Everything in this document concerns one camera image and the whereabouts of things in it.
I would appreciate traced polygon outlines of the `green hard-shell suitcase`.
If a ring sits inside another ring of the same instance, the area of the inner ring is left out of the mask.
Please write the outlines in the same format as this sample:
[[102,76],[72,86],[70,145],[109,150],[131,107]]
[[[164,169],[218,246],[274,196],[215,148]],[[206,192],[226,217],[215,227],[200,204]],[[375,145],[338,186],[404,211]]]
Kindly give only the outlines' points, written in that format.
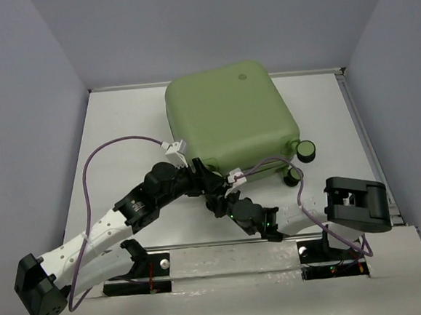
[[313,141],[300,128],[265,67],[254,60],[189,74],[167,85],[164,101],[174,140],[226,176],[241,169],[248,182],[285,174],[288,161],[310,163]]

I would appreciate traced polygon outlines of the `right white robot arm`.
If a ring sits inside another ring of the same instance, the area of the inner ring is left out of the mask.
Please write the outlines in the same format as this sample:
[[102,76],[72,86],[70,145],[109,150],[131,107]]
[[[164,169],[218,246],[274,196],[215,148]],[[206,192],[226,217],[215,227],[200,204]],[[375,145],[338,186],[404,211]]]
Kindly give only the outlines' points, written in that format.
[[318,226],[323,239],[319,242],[321,254],[338,258],[345,250],[362,256],[373,255],[365,234],[380,234],[392,229],[387,188],[381,182],[354,178],[326,179],[324,193],[327,205],[323,219],[309,209],[311,202],[301,199],[299,187],[297,204],[293,207],[263,207],[250,198],[241,198],[240,192],[227,196],[208,196],[207,209],[216,217],[228,217],[248,235],[259,234],[269,242],[281,242],[309,226]]

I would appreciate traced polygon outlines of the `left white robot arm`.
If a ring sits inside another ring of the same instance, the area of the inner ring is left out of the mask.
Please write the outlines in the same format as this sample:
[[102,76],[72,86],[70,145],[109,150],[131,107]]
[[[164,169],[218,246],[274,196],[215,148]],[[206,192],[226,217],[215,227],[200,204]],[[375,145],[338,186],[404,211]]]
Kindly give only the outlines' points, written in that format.
[[86,231],[57,249],[36,257],[29,253],[19,260],[15,293],[30,315],[58,315],[77,291],[75,272],[91,263],[116,243],[151,224],[160,210],[181,196],[220,194],[225,177],[208,170],[200,159],[192,167],[176,168],[159,162],[144,181]]

